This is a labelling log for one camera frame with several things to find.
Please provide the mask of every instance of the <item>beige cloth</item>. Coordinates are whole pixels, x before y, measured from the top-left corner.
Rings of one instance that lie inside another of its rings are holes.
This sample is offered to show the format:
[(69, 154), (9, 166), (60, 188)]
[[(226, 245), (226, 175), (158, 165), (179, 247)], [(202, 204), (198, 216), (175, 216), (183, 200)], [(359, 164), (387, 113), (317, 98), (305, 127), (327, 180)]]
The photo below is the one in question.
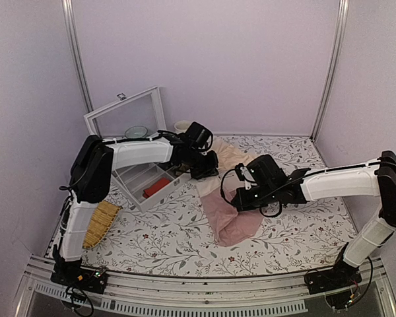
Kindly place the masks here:
[[(225, 173), (239, 163), (247, 165), (256, 157), (242, 152), (220, 138), (214, 139), (211, 149), (217, 153), (220, 173)], [(234, 173), (227, 176), (223, 188), (227, 200), (231, 201), (235, 195), (235, 189), (243, 185)], [(197, 183), (197, 191), (219, 246), (233, 246), (257, 232), (263, 219), (261, 214), (258, 211), (239, 213), (225, 202), (220, 195), (218, 176), (209, 177)]]

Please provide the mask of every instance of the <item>floral tablecloth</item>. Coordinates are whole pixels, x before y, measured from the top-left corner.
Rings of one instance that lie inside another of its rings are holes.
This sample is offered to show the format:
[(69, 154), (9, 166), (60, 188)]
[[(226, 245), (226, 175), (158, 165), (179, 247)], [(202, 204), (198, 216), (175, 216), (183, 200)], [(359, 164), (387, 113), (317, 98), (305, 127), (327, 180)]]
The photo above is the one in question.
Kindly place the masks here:
[[(323, 162), (307, 137), (222, 137), (241, 150), (270, 154), (289, 174)], [(263, 219), (257, 234), (233, 247), (217, 246), (192, 180), (143, 213), (112, 186), (106, 200), (122, 206), (107, 236), (85, 250), (86, 265), (178, 276), (244, 276), (286, 273), (332, 264), (355, 236), (341, 199), (289, 205)]]

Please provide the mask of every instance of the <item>white wall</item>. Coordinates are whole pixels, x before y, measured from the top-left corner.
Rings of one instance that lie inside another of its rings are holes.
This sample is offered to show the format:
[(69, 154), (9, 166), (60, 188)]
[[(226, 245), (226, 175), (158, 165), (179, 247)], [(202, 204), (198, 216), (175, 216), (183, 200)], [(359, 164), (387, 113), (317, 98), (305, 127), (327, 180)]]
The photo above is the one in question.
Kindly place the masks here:
[[(329, 166), (396, 153), (396, 1), (351, 1), (345, 42), (317, 142)], [(359, 228), (379, 200), (347, 199)], [(396, 234), (381, 249), (396, 296)]]
[(74, 1), (95, 108), (160, 85), (168, 127), (196, 120), (214, 132), (286, 135), (311, 133), (338, 8), (337, 0)]
[(83, 112), (61, 1), (0, 1), (0, 317), (50, 241)]

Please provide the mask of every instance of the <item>metal frame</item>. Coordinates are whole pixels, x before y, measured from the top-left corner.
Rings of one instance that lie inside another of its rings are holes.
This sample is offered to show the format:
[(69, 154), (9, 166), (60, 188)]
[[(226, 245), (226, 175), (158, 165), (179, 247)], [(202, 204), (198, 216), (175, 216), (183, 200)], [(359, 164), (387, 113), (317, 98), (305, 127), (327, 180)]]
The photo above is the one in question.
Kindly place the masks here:
[[(373, 263), (373, 284), (379, 288), (385, 317), (396, 317), (396, 304), (383, 264), (379, 258), (375, 258)], [(53, 264), (51, 259), (31, 257), (18, 291), (17, 317), (26, 316), (34, 291), (65, 300), (64, 287), (50, 281)], [(363, 277), (361, 285), (367, 284), (370, 264), (362, 264), (360, 271)], [(158, 316), (151, 310), (161, 310), (166, 316), (178, 317), (240, 316), (238, 312), (241, 311), (247, 312), (244, 314), (247, 317), (289, 316), (293, 311), (281, 312), (280, 307), (284, 310), (306, 299), (347, 289), (310, 295), (304, 285), (305, 273), (187, 278), (108, 271), (108, 285), (104, 294), (90, 294), (90, 297), (97, 309), (129, 316)], [(274, 313), (264, 315), (262, 312), (265, 309)], [(306, 308), (300, 306), (299, 309), (303, 311)]]
[(311, 138), (314, 142), (317, 141), (321, 126), (323, 124), (323, 119), (329, 103), (330, 93), (333, 86), (333, 81), (335, 78), (337, 63), (339, 61), (339, 56), (342, 48), (343, 37), (345, 36), (346, 21), (348, 15), (348, 0), (340, 0), (339, 3), (339, 13), (337, 15), (336, 23), (336, 33), (335, 41), (333, 44), (333, 51), (331, 52), (329, 70), (327, 72), (327, 78), (325, 80), (323, 94), (321, 95), (321, 102), (318, 108), (317, 117), (312, 129)]
[(152, 87), (149, 89), (144, 90), (143, 92), (140, 92), (139, 94), (134, 94), (133, 96), (130, 97), (125, 97), (124, 94), (119, 94), (123, 95), (123, 97), (120, 97), (118, 101), (109, 103), (103, 107), (99, 107), (99, 109), (95, 109), (87, 114), (84, 115), (85, 123), (88, 128), (88, 132), (90, 134), (98, 134), (98, 127), (96, 124), (95, 119), (107, 114), (108, 112), (111, 112), (112, 110), (115, 110), (121, 106), (126, 106), (130, 102), (133, 102), (135, 100), (138, 100), (142, 97), (151, 95), (151, 101), (152, 101), (152, 107), (154, 108), (154, 115), (155, 119), (157, 122), (157, 128), (159, 130), (166, 130), (166, 120), (164, 119), (164, 113), (163, 113), (163, 105), (161, 101), (161, 95), (160, 95), (160, 89), (158, 87)]
[[(91, 95), (86, 82), (86, 76), (81, 58), (81, 51), (79, 49), (79, 42), (77, 30), (75, 26), (75, 16), (73, 14), (72, 0), (62, 0), (63, 14), (65, 16), (65, 24), (67, 29), (67, 37), (69, 39), (69, 47), (71, 48), (73, 63), (77, 72), (79, 86), (81, 88), (82, 97), (84, 99), (85, 108), (87, 112), (94, 110), (92, 107)], [(94, 122), (97, 134), (100, 134), (100, 129)]]

